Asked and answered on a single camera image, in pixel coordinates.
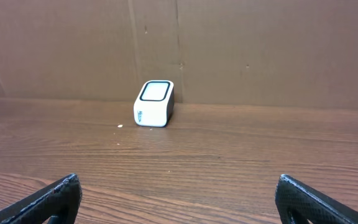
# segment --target wooden table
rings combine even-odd
[[[280,174],[358,210],[358,111],[0,98],[0,209],[75,172],[77,223],[280,223]]]

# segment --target cardboard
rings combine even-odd
[[[180,0],[183,101],[358,109],[358,1]]]
[[[358,109],[358,1],[0,0],[0,93]]]
[[[8,97],[135,100],[133,56],[126,0],[0,1]]]

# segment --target cardboard wall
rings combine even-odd
[[[0,0],[0,95],[358,109],[358,1]]]

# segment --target brown wall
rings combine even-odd
[[[358,109],[358,1],[0,0],[0,95]]]

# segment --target small white device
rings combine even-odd
[[[164,127],[171,117],[174,104],[173,82],[148,81],[135,101],[135,122],[140,126]]]

